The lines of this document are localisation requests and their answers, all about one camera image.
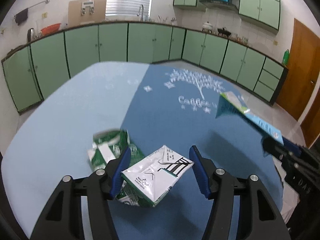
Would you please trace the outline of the blue white milk carton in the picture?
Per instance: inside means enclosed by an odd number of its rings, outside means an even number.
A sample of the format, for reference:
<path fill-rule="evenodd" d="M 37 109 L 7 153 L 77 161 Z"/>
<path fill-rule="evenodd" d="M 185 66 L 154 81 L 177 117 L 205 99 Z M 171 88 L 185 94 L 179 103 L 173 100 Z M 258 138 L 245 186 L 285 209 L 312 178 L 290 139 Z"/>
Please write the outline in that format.
<path fill-rule="evenodd" d="M 227 115 L 237 115 L 254 127 L 262 136 L 270 137 L 274 141 L 284 145 L 281 131 L 244 106 L 237 96 L 231 91 L 221 93 L 217 104 L 216 118 Z"/>

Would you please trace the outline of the green white milk carton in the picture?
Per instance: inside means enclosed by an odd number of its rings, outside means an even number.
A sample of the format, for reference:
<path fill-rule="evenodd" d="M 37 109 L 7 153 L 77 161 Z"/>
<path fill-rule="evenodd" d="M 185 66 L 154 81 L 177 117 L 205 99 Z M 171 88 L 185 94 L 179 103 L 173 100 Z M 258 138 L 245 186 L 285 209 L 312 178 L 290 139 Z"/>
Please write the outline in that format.
<path fill-rule="evenodd" d="M 131 150 L 129 168 L 121 172 L 123 184 L 116 199 L 127 205 L 155 207 L 194 162 L 163 145 L 145 155 L 131 140 L 128 131 L 110 129 L 93 135 L 87 151 L 94 171 L 119 158 L 125 148 Z"/>

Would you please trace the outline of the green lower kitchen cabinets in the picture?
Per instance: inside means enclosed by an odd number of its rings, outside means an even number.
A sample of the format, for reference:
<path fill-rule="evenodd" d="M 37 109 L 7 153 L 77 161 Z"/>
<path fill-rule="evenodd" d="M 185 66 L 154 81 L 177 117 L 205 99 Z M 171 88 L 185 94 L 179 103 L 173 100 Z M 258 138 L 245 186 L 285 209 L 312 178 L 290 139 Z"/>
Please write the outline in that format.
<path fill-rule="evenodd" d="M 110 22 L 68 28 L 11 50 L 1 60 L 18 112 L 45 100 L 94 63 L 185 61 L 275 103 L 287 68 L 230 38 L 146 22 Z"/>

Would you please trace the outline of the steel kitchen faucet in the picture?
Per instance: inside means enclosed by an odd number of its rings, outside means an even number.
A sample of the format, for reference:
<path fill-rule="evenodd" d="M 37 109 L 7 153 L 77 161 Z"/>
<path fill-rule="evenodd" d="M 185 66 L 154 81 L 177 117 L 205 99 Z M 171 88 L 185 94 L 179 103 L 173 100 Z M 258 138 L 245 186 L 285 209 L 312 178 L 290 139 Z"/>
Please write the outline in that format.
<path fill-rule="evenodd" d="M 139 6 L 139 11 L 137 13 L 137 16 L 139 17 L 140 22 L 144 22 L 145 14 L 144 14 L 144 5 L 143 4 L 141 4 Z"/>

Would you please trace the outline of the brown wooden door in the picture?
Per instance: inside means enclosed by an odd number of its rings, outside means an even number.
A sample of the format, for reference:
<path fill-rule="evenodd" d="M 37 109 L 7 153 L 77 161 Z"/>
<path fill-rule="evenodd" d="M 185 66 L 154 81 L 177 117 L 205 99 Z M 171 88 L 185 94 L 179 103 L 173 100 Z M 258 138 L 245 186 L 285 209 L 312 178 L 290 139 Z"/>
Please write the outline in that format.
<path fill-rule="evenodd" d="M 294 20 L 287 77 L 276 103 L 298 120 L 306 108 L 319 76 L 319 37 Z"/>
<path fill-rule="evenodd" d="M 301 125 L 305 144 L 307 147 L 311 147 L 313 142 L 319 136 L 320 120 L 319 120 L 319 99 L 313 102 L 307 116 Z"/>

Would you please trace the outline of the green bottle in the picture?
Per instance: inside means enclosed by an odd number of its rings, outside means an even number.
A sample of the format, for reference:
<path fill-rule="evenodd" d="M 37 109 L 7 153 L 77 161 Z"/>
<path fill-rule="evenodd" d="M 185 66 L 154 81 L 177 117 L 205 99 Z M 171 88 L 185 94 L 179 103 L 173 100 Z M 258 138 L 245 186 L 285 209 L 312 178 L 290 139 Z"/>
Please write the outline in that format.
<path fill-rule="evenodd" d="M 287 49 L 287 50 L 284 52 L 284 55 L 283 55 L 282 65 L 287 66 L 289 57 L 290 57 L 290 51 Z"/>

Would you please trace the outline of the two-tone blue table mat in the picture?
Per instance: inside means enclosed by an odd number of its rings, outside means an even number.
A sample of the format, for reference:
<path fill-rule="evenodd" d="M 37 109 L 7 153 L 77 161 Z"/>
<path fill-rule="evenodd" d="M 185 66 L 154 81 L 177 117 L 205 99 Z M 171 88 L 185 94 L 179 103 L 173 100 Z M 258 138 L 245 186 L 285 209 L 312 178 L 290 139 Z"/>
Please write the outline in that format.
<path fill-rule="evenodd" d="M 238 89 L 214 77 L 213 88 L 171 81 L 173 64 L 96 63 L 48 97 L 20 127 L 3 161 L 2 176 L 12 211 L 27 236 L 65 175 L 91 174 L 87 155 L 95 133 L 127 130 L 148 155 L 168 146 L 182 156 L 200 153 L 231 175 L 256 174 L 278 208 L 283 187 L 261 135 L 237 115 L 216 116 L 219 91 Z"/>

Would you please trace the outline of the black wok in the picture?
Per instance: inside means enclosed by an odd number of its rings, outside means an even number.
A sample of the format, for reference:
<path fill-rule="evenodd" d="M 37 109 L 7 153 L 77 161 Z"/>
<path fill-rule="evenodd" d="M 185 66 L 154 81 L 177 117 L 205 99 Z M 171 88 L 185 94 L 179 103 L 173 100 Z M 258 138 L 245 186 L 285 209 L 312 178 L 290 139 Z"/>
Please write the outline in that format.
<path fill-rule="evenodd" d="M 231 32 L 226 30 L 225 28 L 217 28 L 217 31 L 219 35 L 225 35 L 227 37 L 231 35 Z"/>

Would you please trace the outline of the white cooking pot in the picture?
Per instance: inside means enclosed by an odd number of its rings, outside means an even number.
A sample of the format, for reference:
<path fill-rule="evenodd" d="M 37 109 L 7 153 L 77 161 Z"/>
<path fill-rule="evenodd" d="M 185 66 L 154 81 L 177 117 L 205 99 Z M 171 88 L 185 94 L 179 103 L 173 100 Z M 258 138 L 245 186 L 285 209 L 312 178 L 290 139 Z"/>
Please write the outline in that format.
<path fill-rule="evenodd" d="M 213 33 L 213 26 L 209 22 L 204 22 L 202 25 L 202 32 Z"/>

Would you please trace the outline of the range hood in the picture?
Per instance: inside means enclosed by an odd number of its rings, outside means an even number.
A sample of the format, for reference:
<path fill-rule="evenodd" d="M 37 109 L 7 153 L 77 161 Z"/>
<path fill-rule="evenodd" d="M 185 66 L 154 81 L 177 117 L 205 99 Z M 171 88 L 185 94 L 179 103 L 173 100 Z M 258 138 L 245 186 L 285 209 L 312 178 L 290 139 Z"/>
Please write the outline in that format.
<path fill-rule="evenodd" d="M 205 7 L 208 9 L 223 9 L 223 10 L 230 10 L 234 12 L 238 12 L 239 9 L 230 2 L 220 1 L 220 0 L 199 0 Z"/>

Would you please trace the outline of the steel kettle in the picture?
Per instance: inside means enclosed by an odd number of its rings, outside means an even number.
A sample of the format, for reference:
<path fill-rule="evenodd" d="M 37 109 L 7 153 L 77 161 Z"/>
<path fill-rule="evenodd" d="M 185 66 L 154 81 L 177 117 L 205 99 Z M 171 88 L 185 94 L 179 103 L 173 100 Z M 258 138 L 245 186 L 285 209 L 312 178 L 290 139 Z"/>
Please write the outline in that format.
<path fill-rule="evenodd" d="M 27 42 L 32 42 L 36 39 L 36 31 L 34 28 L 30 28 L 27 31 Z"/>

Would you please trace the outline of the red plastic basin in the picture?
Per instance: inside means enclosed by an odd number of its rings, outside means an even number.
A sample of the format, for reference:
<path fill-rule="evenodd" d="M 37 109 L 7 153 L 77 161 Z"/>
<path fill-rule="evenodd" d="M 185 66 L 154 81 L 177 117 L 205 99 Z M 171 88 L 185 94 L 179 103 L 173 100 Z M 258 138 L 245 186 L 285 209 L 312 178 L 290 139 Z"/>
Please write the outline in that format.
<path fill-rule="evenodd" d="M 59 31 L 60 26 L 61 26 L 61 23 L 56 23 L 56 24 L 49 25 L 49 26 L 41 29 L 41 34 L 43 36 L 46 36 L 46 35 L 55 33 L 57 31 Z"/>

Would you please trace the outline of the dark hanging towel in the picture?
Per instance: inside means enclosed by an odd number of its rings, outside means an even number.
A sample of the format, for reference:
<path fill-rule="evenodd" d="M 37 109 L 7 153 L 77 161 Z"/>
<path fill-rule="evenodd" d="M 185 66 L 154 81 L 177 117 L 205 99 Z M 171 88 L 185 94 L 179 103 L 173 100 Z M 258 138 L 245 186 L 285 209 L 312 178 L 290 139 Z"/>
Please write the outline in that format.
<path fill-rule="evenodd" d="M 15 15 L 15 22 L 19 26 L 28 19 L 28 8 L 20 11 Z"/>

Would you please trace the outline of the brown cardboard box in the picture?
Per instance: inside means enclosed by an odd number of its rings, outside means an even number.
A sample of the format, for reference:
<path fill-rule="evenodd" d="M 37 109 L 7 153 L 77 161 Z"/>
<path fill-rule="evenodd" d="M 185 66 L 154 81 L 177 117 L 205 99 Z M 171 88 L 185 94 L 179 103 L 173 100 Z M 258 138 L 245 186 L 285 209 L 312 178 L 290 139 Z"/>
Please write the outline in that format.
<path fill-rule="evenodd" d="M 68 27 L 105 20 L 107 0 L 76 0 L 68 4 Z"/>

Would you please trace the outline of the wall towel bar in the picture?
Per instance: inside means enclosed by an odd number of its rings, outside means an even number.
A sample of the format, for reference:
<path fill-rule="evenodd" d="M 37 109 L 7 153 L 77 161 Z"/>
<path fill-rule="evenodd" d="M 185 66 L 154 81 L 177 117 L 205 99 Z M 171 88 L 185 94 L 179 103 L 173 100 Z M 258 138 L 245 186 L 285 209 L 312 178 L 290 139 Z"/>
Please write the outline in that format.
<path fill-rule="evenodd" d="M 41 1 L 41 2 L 39 2 L 39 3 L 36 3 L 36 4 L 31 5 L 31 6 L 27 7 L 26 9 L 31 9 L 32 7 L 35 7 L 35 6 L 40 5 L 40 4 L 42 4 L 42 3 L 48 4 L 49 2 L 50 2 L 50 0 L 44 0 L 44 1 Z M 17 14 L 19 14 L 19 13 L 22 12 L 23 10 L 19 11 L 18 13 L 16 13 L 16 14 L 14 15 L 14 18 L 16 18 Z"/>

